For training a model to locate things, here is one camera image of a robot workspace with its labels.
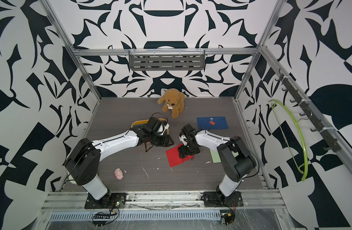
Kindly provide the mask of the yellow plastic storage box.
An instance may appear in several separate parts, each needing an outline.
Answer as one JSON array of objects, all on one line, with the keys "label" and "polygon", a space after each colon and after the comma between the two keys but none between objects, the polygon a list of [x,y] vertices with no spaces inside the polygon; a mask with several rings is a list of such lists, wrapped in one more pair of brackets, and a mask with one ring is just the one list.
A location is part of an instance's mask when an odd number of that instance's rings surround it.
[{"label": "yellow plastic storage box", "polygon": [[133,127],[143,127],[143,126],[149,127],[151,124],[148,123],[148,122],[149,122],[148,119],[135,121],[135,122],[131,125],[131,128],[133,128]]}]

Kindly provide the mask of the red envelope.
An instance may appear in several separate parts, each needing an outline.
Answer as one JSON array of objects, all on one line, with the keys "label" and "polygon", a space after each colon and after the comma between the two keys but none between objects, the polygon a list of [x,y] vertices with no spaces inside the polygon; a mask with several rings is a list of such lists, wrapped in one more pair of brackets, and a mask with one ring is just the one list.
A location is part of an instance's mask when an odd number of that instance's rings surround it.
[{"label": "red envelope", "polygon": [[185,158],[180,158],[178,152],[178,148],[180,146],[183,146],[183,144],[179,144],[178,146],[166,151],[168,163],[171,168],[194,158],[194,156],[186,156]]}]

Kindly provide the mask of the dark blue envelope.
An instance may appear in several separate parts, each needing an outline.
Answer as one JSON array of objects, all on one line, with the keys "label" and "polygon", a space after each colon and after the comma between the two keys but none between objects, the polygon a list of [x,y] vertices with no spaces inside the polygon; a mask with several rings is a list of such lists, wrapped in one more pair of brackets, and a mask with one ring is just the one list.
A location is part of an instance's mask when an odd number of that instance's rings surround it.
[{"label": "dark blue envelope", "polygon": [[226,117],[197,117],[198,129],[228,129]]}]

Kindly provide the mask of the light green envelope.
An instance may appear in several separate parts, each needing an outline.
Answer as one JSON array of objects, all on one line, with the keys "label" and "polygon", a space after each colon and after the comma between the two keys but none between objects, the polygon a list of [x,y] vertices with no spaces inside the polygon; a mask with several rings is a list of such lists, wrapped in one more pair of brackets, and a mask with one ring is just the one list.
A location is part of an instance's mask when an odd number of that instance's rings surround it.
[{"label": "light green envelope", "polygon": [[220,163],[221,162],[221,158],[220,158],[218,152],[211,149],[210,154],[211,154],[213,163]]}]

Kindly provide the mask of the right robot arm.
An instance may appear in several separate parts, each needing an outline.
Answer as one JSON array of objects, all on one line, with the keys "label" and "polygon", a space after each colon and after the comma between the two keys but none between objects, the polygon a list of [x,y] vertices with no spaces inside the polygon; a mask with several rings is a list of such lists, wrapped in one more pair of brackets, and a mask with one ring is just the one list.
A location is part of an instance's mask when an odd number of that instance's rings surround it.
[{"label": "right robot arm", "polygon": [[241,205],[241,193],[237,189],[255,168],[259,168],[255,155],[242,139],[238,136],[218,136],[203,129],[195,129],[190,124],[181,129],[179,139],[183,144],[178,147],[181,159],[199,154],[200,147],[209,148],[220,157],[225,176],[217,186],[216,192],[203,193],[205,206],[233,208]]}]

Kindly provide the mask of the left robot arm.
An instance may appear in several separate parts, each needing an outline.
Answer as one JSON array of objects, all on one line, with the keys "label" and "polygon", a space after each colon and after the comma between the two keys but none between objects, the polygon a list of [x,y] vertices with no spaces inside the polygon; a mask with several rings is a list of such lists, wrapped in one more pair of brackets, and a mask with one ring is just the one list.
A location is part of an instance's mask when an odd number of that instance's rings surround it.
[{"label": "left robot arm", "polygon": [[105,209],[119,202],[99,177],[99,163],[112,154],[148,143],[151,147],[170,147],[174,144],[167,120],[150,117],[146,123],[132,126],[119,135],[94,141],[84,138],[78,142],[64,166],[68,176],[76,185],[83,187],[88,192],[89,201],[94,202],[88,209]]}]

